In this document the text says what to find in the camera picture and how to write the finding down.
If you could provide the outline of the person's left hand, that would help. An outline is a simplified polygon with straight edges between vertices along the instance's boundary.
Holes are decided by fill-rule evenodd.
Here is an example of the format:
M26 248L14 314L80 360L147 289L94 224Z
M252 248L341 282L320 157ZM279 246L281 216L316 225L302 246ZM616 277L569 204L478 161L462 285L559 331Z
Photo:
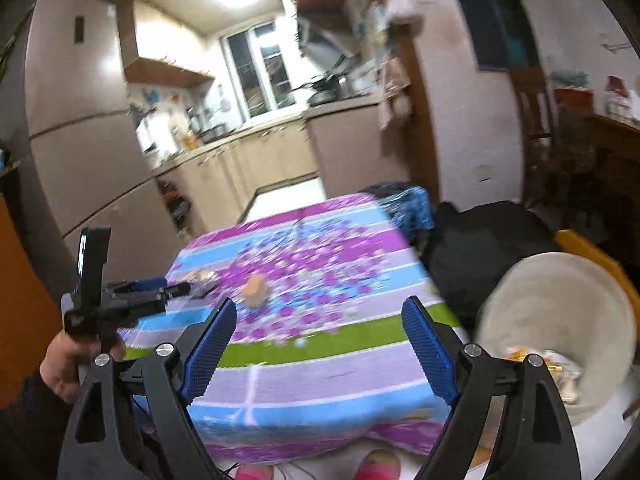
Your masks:
M107 347L98 336L72 337L61 330L51 340L39 365L40 377L56 396L71 404L80 390L78 366L96 358L103 349L115 361L121 361L126 353L120 338Z

